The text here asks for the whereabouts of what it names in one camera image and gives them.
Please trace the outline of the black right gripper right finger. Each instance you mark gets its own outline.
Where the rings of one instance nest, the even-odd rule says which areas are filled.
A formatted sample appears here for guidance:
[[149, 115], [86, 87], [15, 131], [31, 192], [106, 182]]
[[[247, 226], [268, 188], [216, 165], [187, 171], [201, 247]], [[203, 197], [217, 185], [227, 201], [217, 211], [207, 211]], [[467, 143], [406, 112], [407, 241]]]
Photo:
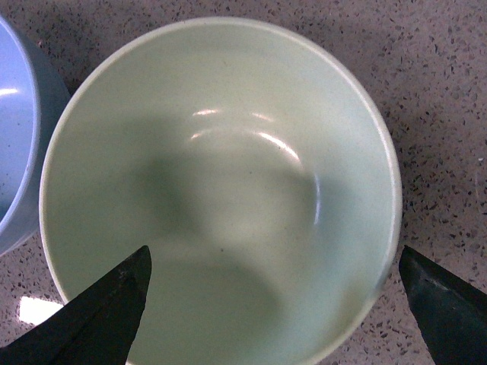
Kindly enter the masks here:
[[399, 273], [436, 364], [486, 363], [486, 294], [405, 246]]

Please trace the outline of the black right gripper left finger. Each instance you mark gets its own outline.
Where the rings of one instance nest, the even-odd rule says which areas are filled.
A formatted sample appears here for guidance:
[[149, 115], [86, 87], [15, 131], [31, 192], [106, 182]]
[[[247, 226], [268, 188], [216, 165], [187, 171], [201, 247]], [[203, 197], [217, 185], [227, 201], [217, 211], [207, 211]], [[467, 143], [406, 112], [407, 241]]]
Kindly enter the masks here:
[[124, 364], [145, 310], [142, 246], [54, 315], [1, 349], [3, 364]]

